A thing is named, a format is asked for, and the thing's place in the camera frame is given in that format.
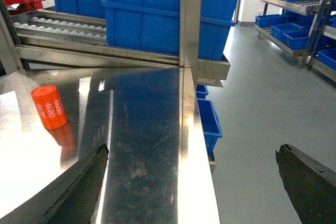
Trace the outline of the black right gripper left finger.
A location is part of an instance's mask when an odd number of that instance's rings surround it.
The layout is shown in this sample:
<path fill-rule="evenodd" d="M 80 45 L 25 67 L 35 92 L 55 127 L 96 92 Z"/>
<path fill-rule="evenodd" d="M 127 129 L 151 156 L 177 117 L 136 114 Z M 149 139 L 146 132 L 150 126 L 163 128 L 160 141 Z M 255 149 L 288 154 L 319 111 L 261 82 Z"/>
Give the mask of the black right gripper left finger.
<path fill-rule="evenodd" d="M 108 153 L 106 144 L 94 148 L 1 223 L 90 223 Z"/>

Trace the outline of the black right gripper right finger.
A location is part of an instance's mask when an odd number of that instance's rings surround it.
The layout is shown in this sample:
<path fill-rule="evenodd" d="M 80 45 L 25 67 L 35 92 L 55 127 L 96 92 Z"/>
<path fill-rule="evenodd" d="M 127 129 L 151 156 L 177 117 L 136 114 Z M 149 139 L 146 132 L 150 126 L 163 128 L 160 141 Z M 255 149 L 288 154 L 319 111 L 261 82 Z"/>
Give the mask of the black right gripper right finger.
<path fill-rule="evenodd" d="M 284 189 L 302 223 L 335 223 L 335 171 L 296 147 L 276 152 Z"/>

